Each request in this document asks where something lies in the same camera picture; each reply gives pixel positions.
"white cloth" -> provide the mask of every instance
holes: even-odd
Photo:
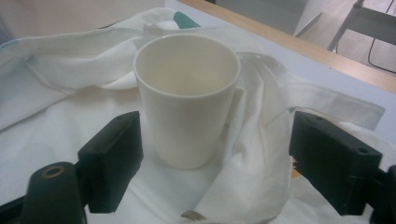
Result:
[[[174,14],[156,8],[104,30],[0,46],[0,203],[22,196],[30,174],[42,166],[76,162],[78,150],[112,118],[139,110],[142,166],[118,211],[89,214],[90,223],[180,223],[186,210],[222,222],[262,222],[276,217],[288,200],[290,111],[308,108],[367,133],[384,112],[291,74],[246,31],[178,30]],[[242,62],[219,155],[189,171],[163,165],[152,150],[132,72],[139,47],[173,33],[210,35]]]

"white cup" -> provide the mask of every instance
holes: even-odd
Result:
[[[216,152],[241,65],[221,42],[202,35],[168,35],[148,42],[134,73],[160,158],[192,169]]]

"dark object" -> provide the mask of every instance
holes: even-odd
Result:
[[[115,212],[143,160],[139,113],[111,120],[78,158],[36,171],[26,196],[0,207],[0,223],[86,223],[86,204],[92,213]]]
[[[361,215],[368,203],[371,223],[396,223],[396,166],[380,170],[382,154],[375,149],[326,119],[296,112],[290,155],[340,215]]]

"wooden floor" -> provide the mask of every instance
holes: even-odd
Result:
[[[306,30],[300,38],[310,43],[327,48],[338,28],[346,18],[356,0],[328,0],[319,20]],[[364,6],[386,12],[391,0],[366,0]],[[396,1],[389,13],[395,15]],[[346,31],[338,42],[337,53],[359,63],[368,63],[369,50],[373,43],[370,36],[361,35],[353,31]],[[376,40],[370,56],[371,62],[377,66],[396,71],[396,46]]]

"cup rim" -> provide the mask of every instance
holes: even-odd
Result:
[[[177,36],[194,36],[194,37],[199,37],[199,38],[205,38],[208,39],[210,41],[214,41],[217,42],[218,44],[222,45],[224,48],[226,48],[228,51],[230,51],[230,53],[233,55],[233,57],[236,60],[236,74],[233,78],[233,80],[231,80],[227,85],[225,85],[224,87],[216,90],[216,91],[212,91],[209,93],[205,93],[205,94],[197,94],[197,95],[180,95],[180,94],[173,94],[173,93],[169,93],[166,91],[159,91],[155,88],[153,88],[152,86],[150,86],[141,76],[139,76],[139,74],[137,73],[137,68],[136,68],[136,63],[137,63],[137,58],[140,55],[140,53],[146,49],[149,45],[158,42],[158,41],[162,41],[165,38],[172,38],[172,37],[177,37]],[[222,43],[221,41],[218,41],[217,39],[207,36],[207,35],[198,35],[198,34],[172,34],[172,35],[163,35],[160,36],[158,38],[155,38],[153,40],[150,40],[148,43],[146,43],[145,45],[143,45],[136,53],[136,55],[134,56],[134,62],[133,62],[133,67],[134,67],[134,76],[136,77],[138,82],[143,83],[147,88],[149,88],[150,90],[164,95],[164,96],[168,96],[168,97],[174,97],[174,98],[184,98],[184,99],[193,99],[193,98],[205,98],[205,97],[210,97],[212,95],[216,95],[222,91],[225,91],[229,88],[231,88],[231,86],[233,86],[233,84],[236,82],[236,80],[240,77],[240,73],[241,73],[241,62],[238,58],[238,56],[236,55],[236,53],[226,44]]]

